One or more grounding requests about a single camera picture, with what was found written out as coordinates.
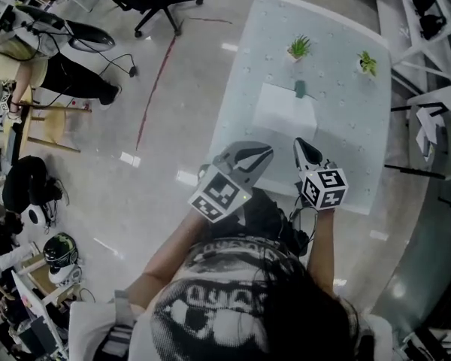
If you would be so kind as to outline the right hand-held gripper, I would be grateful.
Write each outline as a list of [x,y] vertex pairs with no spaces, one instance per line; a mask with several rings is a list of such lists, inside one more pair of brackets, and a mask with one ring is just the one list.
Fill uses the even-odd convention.
[[303,206],[324,211],[341,205],[349,189],[344,170],[302,138],[294,140],[293,153],[300,179],[295,185]]

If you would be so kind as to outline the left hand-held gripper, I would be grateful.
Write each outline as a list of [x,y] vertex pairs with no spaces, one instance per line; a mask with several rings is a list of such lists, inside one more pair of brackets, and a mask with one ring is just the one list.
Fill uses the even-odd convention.
[[262,142],[230,144],[203,171],[188,204],[212,223],[223,220],[251,200],[273,157],[273,149]]

